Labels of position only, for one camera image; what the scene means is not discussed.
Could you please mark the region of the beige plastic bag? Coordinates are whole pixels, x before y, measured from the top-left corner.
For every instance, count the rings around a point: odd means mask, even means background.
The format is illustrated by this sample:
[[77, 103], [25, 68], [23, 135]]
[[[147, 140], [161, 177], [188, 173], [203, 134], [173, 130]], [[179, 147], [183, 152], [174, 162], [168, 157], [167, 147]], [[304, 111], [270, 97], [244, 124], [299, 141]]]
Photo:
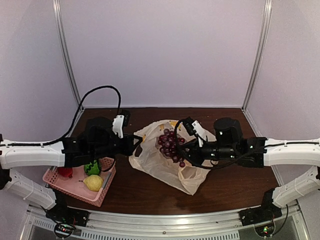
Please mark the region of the beige plastic bag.
[[130, 165], [167, 185], [176, 188], [188, 195], [194, 195], [199, 186], [206, 180], [208, 169], [192, 166], [185, 161], [185, 167], [180, 167], [172, 159], [160, 152], [158, 138], [164, 133], [164, 129], [174, 130], [177, 120], [159, 120], [134, 132], [142, 137], [132, 156], [128, 158]]

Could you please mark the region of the dark red grape bunch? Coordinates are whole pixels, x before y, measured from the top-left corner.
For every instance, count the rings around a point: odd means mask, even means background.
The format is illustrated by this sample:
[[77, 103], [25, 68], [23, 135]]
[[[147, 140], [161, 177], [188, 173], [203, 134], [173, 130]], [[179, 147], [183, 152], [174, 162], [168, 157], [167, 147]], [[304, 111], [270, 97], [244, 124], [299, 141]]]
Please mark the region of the dark red grape bunch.
[[178, 164], [180, 168], [186, 166], [185, 158], [178, 153], [176, 137], [173, 130], [164, 128], [163, 133], [157, 137], [156, 147], [166, 159], [171, 159], [172, 162]]

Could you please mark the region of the green fruit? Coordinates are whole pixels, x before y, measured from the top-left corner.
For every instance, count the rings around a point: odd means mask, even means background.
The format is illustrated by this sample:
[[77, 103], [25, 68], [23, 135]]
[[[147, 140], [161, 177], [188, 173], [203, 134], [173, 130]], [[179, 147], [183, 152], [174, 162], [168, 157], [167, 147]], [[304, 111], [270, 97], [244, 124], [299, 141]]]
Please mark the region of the green fruit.
[[91, 175], [100, 175], [102, 168], [100, 162], [95, 159], [93, 162], [90, 162], [89, 164], [85, 164], [83, 166], [84, 173], [87, 176]]

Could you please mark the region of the yellow fruit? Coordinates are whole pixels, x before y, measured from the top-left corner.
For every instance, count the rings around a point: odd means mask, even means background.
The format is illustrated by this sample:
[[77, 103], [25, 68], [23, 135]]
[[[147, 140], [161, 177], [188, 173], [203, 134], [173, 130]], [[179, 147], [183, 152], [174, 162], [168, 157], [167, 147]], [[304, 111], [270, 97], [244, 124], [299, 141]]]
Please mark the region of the yellow fruit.
[[83, 180], [85, 186], [92, 192], [98, 192], [104, 183], [99, 175], [90, 175]]

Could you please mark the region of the red fruit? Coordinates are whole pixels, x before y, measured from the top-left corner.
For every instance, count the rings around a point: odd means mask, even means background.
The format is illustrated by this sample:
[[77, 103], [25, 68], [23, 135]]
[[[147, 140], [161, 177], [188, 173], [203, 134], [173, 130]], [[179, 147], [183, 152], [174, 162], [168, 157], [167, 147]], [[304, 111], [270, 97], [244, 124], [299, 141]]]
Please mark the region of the red fruit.
[[73, 168], [72, 167], [58, 167], [57, 172], [60, 176], [64, 178], [72, 178], [73, 177]]

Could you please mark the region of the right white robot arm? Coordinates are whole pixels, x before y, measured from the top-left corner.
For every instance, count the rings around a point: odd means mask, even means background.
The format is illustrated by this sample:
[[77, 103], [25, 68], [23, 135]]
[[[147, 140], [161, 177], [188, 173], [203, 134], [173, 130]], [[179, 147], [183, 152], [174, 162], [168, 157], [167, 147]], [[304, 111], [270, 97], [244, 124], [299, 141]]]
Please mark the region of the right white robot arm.
[[297, 200], [320, 188], [320, 141], [277, 140], [266, 137], [244, 138], [240, 122], [225, 117], [213, 124], [215, 140], [210, 141], [201, 124], [188, 117], [181, 120], [193, 140], [178, 146], [178, 151], [194, 167], [206, 169], [205, 161], [220, 162], [211, 170], [237, 164], [245, 168], [264, 168], [276, 165], [306, 165], [310, 169], [289, 183], [265, 192], [256, 210], [259, 220], [268, 220], [276, 208]]

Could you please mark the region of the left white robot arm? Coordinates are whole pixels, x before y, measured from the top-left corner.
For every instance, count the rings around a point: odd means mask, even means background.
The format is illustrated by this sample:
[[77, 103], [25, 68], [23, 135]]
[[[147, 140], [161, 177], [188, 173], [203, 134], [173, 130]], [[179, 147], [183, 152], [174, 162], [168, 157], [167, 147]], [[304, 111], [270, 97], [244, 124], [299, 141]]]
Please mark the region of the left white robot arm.
[[67, 167], [74, 168], [116, 155], [131, 156], [143, 138], [125, 134], [128, 125], [123, 115], [114, 120], [96, 117], [86, 122], [84, 131], [77, 137], [63, 136], [50, 142], [0, 141], [0, 188], [27, 199], [45, 210], [51, 210], [61, 222], [72, 218], [72, 211], [52, 189], [19, 174], [16, 167]]

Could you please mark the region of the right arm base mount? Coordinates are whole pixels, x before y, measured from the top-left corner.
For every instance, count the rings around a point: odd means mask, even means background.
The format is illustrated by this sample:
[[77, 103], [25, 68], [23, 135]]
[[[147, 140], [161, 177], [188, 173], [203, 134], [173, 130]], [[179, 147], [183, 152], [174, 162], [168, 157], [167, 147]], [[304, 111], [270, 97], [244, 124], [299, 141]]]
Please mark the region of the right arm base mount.
[[264, 193], [260, 206], [238, 212], [242, 226], [254, 225], [255, 233], [265, 239], [274, 236], [275, 219], [282, 216], [282, 209], [273, 204], [274, 190], [272, 188]]

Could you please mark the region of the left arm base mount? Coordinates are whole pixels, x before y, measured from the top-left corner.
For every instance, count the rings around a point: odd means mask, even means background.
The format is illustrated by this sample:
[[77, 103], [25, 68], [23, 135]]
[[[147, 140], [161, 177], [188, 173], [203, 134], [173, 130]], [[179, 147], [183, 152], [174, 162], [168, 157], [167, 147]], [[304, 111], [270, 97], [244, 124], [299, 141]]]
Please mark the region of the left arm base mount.
[[69, 207], [62, 192], [54, 191], [54, 194], [56, 200], [53, 208], [45, 209], [42, 207], [42, 209], [45, 212], [45, 216], [55, 223], [53, 228], [55, 236], [64, 240], [74, 233], [77, 226], [87, 226], [90, 213], [87, 210]]

